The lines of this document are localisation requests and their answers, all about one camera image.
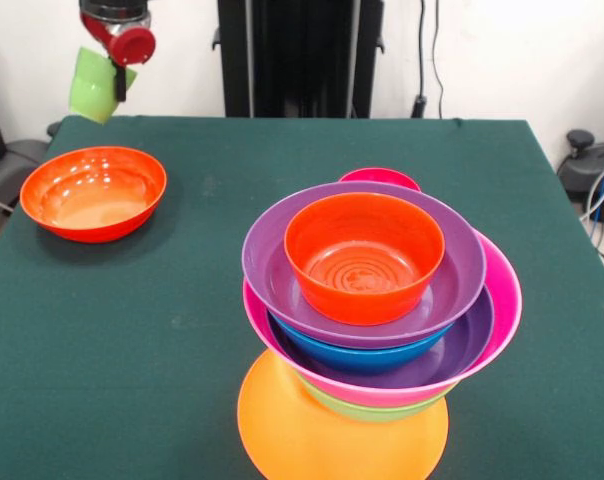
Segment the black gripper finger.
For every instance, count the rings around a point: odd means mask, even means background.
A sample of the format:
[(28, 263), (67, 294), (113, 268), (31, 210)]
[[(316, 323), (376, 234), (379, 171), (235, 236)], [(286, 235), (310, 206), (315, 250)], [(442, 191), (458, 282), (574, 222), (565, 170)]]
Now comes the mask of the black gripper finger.
[(115, 69), (114, 75), (114, 92), (117, 102), (125, 102), (127, 95), (127, 77), (126, 68), (119, 65), (117, 62), (112, 63)]

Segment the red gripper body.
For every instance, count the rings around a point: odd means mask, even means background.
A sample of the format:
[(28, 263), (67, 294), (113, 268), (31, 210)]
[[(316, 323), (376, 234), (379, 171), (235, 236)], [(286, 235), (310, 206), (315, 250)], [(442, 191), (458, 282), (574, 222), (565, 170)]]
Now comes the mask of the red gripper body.
[(156, 38), (150, 29), (149, 12), (134, 19), (103, 19), (82, 13), (81, 21), (89, 34), (120, 66), (144, 64), (153, 56)]

